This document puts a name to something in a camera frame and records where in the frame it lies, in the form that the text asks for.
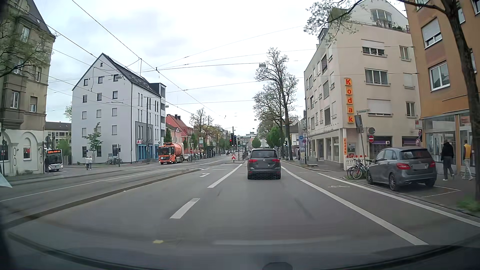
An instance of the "car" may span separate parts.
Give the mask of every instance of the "car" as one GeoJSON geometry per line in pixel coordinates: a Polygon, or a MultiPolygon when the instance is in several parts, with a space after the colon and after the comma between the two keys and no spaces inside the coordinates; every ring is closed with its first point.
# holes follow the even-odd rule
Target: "car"
{"type": "Polygon", "coordinates": [[[388,184],[391,190],[401,186],[424,183],[435,185],[437,169],[428,149],[423,147],[390,147],[378,153],[367,169],[367,182],[388,184]]]}
{"type": "Polygon", "coordinates": [[[273,175],[281,178],[282,165],[275,149],[252,149],[247,157],[247,179],[255,176],[273,175]]]}

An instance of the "car taillight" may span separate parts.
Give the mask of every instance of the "car taillight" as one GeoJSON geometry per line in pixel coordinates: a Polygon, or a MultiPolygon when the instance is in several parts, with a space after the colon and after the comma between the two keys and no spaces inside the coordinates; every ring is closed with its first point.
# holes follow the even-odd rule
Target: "car taillight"
{"type": "Polygon", "coordinates": [[[397,163],[396,167],[399,168],[400,170],[410,170],[410,165],[405,163],[397,163]]]}

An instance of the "man in black jacket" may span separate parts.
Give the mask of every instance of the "man in black jacket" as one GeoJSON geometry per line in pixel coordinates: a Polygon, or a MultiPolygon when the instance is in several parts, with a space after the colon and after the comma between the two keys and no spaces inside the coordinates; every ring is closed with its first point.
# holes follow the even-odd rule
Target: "man in black jacket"
{"type": "Polygon", "coordinates": [[[448,181],[448,170],[450,170],[450,173],[452,174],[452,180],[455,178],[455,174],[452,170],[453,157],[453,146],[447,140],[445,140],[441,156],[441,160],[444,162],[444,181],[448,181]]]}

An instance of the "road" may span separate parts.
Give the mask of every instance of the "road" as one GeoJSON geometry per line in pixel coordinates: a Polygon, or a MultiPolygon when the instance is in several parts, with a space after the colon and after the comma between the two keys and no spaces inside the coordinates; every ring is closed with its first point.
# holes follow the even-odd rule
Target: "road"
{"type": "Polygon", "coordinates": [[[480,234],[472,216],[286,162],[280,180],[247,180],[230,158],[1,190],[14,258],[36,269],[331,269],[480,234]]]}

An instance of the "bus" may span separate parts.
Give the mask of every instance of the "bus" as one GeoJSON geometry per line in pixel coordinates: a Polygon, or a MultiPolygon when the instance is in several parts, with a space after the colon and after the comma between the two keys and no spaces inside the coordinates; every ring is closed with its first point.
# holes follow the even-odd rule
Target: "bus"
{"type": "Polygon", "coordinates": [[[61,153],[61,149],[47,149],[47,159],[49,161],[48,170],[51,171],[59,171],[63,169],[63,156],[61,153]]]}

